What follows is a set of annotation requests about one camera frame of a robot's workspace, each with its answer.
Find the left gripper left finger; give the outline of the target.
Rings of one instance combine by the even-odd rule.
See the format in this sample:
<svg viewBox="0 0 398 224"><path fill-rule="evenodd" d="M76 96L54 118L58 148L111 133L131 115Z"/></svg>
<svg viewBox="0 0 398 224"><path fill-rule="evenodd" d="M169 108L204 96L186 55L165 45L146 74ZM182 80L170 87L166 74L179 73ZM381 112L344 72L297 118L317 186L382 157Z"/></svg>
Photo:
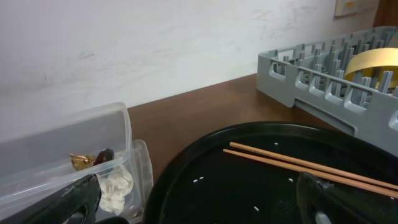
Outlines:
<svg viewBox="0 0 398 224"><path fill-rule="evenodd" d="M95 174L88 174L1 223L94 223L101 199Z"/></svg>

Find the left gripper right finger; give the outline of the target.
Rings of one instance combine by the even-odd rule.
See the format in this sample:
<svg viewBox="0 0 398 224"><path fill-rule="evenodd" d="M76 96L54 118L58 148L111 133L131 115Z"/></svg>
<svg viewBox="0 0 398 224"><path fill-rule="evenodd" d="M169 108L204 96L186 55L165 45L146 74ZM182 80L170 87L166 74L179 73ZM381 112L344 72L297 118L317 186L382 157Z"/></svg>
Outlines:
<svg viewBox="0 0 398 224"><path fill-rule="evenodd" d="M301 172L296 198L303 223L397 224L397 199Z"/></svg>

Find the white tissue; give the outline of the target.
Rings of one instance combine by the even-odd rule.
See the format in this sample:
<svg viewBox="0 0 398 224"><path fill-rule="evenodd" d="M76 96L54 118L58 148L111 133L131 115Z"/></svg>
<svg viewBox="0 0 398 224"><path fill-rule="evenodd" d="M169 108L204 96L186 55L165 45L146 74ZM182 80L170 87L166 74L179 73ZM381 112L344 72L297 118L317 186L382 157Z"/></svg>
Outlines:
<svg viewBox="0 0 398 224"><path fill-rule="evenodd" d="M120 215L124 210L125 196L131 193L134 186L132 175L124 165L120 165L98 181L101 188L100 209Z"/></svg>

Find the gold snack wrapper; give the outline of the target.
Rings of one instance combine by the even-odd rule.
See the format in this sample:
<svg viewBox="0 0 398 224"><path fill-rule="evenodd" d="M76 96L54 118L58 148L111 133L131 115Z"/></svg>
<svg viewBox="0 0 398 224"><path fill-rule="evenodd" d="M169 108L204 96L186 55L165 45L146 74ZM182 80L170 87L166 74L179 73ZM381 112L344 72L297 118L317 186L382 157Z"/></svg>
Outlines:
<svg viewBox="0 0 398 224"><path fill-rule="evenodd" d="M83 169L87 169L93 166L96 160L95 155L76 155L69 154L72 166L75 170L80 171Z"/></svg>

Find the yellow bowl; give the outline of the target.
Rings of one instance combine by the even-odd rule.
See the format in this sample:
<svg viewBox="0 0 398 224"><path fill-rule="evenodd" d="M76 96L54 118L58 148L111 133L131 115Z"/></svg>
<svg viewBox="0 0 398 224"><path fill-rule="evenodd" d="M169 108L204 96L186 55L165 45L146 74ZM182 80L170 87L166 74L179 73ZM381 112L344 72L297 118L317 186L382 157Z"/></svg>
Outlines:
<svg viewBox="0 0 398 224"><path fill-rule="evenodd" d="M376 88L379 87L383 72L392 71L393 75L388 88L397 86L397 48L372 49L355 55L348 63L344 79L353 81L354 73L363 71L364 77L371 77L372 72L380 68Z"/></svg>

